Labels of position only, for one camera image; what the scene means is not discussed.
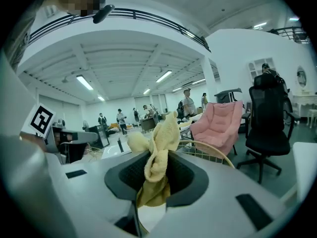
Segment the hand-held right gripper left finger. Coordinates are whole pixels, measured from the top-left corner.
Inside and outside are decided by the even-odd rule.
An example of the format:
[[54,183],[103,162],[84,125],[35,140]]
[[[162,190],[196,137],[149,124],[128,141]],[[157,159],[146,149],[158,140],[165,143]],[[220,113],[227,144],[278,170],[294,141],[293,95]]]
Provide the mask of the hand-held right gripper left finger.
[[144,237],[136,197],[145,180],[148,151],[128,153],[89,163],[61,165],[57,156],[47,154],[50,176],[76,228],[79,218],[109,225],[119,235]]

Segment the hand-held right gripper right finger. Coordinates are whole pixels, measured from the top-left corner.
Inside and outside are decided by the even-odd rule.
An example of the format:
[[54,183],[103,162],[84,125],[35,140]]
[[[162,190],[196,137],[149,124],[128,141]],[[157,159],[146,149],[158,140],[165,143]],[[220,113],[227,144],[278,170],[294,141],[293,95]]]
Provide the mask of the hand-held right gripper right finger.
[[151,238],[270,238],[295,211],[239,170],[178,152],[170,157],[181,164],[172,178],[189,185],[167,199]]

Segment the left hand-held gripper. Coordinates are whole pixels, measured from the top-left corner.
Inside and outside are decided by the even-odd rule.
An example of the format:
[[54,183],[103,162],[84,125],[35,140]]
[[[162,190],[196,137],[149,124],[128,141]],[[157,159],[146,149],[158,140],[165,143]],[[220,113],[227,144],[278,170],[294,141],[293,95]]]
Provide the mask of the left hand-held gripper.
[[55,112],[42,104],[31,113],[29,127],[34,134],[21,132],[21,139],[34,143],[45,153],[57,156],[61,164],[70,164],[79,160],[79,145],[98,140],[95,132],[73,132],[65,129],[64,120],[54,122]]

